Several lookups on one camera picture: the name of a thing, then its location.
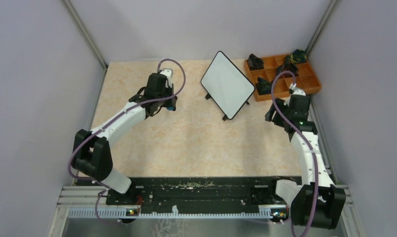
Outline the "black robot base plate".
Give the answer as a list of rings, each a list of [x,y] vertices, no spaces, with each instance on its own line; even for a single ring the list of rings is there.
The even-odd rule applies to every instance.
[[[287,177],[134,178],[127,194],[108,191],[106,207],[88,211],[94,217],[239,217],[250,216],[307,220],[314,186],[303,185],[287,204],[275,194],[276,182]]]

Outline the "white whiteboard black frame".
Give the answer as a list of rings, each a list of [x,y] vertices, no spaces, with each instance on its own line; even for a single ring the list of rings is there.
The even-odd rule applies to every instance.
[[[227,55],[218,51],[200,80],[200,84],[213,97],[214,103],[229,120],[232,120],[255,92],[254,84]]]

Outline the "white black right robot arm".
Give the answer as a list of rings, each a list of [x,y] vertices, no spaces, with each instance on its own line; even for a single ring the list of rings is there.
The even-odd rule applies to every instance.
[[[276,98],[265,119],[284,129],[298,153],[302,183],[280,179],[267,190],[272,203],[283,200],[290,207],[295,226],[335,229],[346,202],[344,189],[335,185],[326,171],[318,144],[318,129],[309,121],[309,96],[291,95],[289,100]]]

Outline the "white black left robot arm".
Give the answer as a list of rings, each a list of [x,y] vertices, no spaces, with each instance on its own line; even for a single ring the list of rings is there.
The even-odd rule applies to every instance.
[[[90,131],[81,129],[75,135],[70,167],[118,192],[125,204],[136,201],[132,181],[114,168],[111,148],[132,127],[155,116],[161,108],[176,109],[177,97],[172,82],[173,71],[163,69],[149,75],[147,85],[132,96],[114,116]]]

